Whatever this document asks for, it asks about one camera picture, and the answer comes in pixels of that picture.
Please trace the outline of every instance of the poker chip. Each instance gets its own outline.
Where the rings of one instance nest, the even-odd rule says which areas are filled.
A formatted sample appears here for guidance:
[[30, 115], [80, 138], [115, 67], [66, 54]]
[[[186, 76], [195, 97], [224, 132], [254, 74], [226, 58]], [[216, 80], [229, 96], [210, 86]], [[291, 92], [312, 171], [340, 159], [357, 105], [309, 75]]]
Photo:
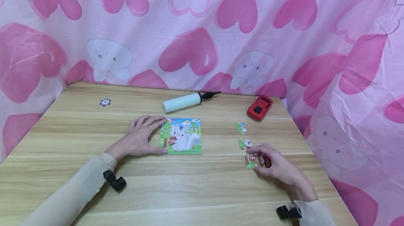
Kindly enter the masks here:
[[109, 104], [111, 104], [111, 100], [108, 99], [108, 98], [105, 98], [105, 99], [103, 99], [103, 100], [100, 101], [100, 105], [101, 105], [102, 107], [108, 106]]

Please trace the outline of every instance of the beige sleeve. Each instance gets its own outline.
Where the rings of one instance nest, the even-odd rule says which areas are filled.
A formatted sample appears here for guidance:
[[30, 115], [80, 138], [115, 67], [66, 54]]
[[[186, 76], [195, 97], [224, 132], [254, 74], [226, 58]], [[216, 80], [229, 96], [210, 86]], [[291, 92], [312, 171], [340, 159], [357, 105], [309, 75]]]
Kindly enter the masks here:
[[320, 200], [303, 202], [295, 200], [293, 206], [300, 209], [300, 226], [336, 226], [328, 208]]
[[64, 186], [43, 202], [21, 226], [68, 226], [104, 185], [104, 171], [113, 171], [114, 157], [91, 158]]

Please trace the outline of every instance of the puzzle piece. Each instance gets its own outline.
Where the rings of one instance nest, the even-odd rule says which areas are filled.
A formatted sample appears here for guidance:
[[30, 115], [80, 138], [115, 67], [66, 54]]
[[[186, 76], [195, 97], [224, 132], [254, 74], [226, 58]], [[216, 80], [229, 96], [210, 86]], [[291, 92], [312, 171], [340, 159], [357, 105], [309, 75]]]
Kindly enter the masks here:
[[253, 147], [253, 144], [251, 144], [248, 139], [239, 139], [238, 146], [240, 147], [240, 150], [244, 150], [244, 147], [248, 149], [249, 147]]
[[244, 133], [247, 132], [247, 129], [244, 127], [245, 123], [236, 123], [236, 130], [241, 133], [241, 135], [244, 135]]
[[244, 164], [246, 169], [253, 169], [254, 167], [258, 166], [255, 157], [249, 153], [246, 153], [244, 156]]

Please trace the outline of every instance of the red toy car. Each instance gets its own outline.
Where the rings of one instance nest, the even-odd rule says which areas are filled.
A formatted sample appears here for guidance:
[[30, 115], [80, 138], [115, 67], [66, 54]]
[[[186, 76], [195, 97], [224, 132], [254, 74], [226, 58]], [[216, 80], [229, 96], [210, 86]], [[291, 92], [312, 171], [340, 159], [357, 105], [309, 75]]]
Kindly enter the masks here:
[[247, 115], [254, 120], [261, 121], [274, 101], [268, 96], [258, 96], [255, 102], [248, 108]]

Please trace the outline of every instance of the toy car window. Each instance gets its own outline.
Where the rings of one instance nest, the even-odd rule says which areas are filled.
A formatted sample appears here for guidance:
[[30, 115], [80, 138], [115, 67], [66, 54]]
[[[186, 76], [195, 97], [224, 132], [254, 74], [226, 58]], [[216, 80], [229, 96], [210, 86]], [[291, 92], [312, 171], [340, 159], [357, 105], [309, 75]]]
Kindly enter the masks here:
[[263, 97], [260, 97], [261, 98], [261, 100], [263, 100], [263, 101], [265, 101], [265, 102], [267, 102], [267, 103], [271, 103], [268, 99], [266, 99], [266, 98], [263, 98]]
[[260, 106], [255, 106], [255, 108], [254, 108], [254, 111], [255, 111], [257, 114], [260, 114], [260, 113], [261, 113], [261, 110], [262, 110], [262, 108], [261, 108]]

